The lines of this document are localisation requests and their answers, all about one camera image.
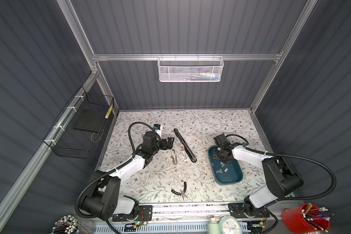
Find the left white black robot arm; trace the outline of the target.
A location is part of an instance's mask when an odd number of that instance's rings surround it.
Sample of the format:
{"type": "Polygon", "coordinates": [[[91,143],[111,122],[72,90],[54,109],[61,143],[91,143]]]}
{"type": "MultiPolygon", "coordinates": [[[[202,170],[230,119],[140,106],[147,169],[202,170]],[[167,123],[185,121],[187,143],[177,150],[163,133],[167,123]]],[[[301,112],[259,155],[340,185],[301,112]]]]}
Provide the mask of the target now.
{"type": "Polygon", "coordinates": [[[121,196],[121,184],[148,166],[160,150],[172,149],[175,138],[162,139],[157,131],[148,131],[138,147],[134,146],[131,137],[129,141],[132,156],[118,167],[101,173],[79,194],[75,204],[75,213],[79,217],[107,221],[116,215],[127,219],[138,216],[139,202],[129,196],[121,196]]]}

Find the black stapler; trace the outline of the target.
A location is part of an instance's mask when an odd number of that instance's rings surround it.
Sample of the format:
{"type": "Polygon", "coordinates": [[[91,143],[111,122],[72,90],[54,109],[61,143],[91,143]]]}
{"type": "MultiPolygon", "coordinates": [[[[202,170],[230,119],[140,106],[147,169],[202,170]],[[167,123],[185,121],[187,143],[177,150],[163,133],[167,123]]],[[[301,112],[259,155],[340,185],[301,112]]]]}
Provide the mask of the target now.
{"type": "Polygon", "coordinates": [[[186,143],[186,141],[184,140],[184,138],[182,137],[182,135],[180,134],[178,129],[174,129],[174,133],[175,135],[178,137],[178,139],[180,140],[181,144],[184,147],[185,153],[186,155],[189,157],[189,159],[191,160],[192,163],[196,163],[197,162],[197,158],[194,155],[194,153],[191,151],[190,147],[188,146],[188,144],[186,143]]]}

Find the beige staple remover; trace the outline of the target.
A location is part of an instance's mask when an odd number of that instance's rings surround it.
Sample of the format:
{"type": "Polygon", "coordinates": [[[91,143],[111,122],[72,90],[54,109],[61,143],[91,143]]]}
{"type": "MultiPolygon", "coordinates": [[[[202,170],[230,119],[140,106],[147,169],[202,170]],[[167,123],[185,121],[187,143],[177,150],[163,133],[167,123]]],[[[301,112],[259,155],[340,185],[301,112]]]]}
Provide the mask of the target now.
{"type": "Polygon", "coordinates": [[[176,150],[175,150],[175,148],[172,148],[172,160],[173,160],[173,164],[174,165],[177,165],[177,163],[178,163],[178,160],[177,160],[177,155],[176,155],[176,150]]]}

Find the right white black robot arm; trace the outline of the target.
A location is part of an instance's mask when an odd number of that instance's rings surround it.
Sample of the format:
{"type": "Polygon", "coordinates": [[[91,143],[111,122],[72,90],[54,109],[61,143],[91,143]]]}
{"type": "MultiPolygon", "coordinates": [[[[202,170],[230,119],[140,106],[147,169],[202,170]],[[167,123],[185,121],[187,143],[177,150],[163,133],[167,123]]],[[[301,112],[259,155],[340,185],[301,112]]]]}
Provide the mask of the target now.
{"type": "Polygon", "coordinates": [[[217,149],[213,157],[219,161],[244,161],[261,169],[265,185],[244,200],[243,208],[258,210],[271,202],[285,198],[300,188],[304,181],[289,158],[270,156],[268,152],[250,149],[244,143],[231,143],[224,134],[214,137],[217,149]]]}

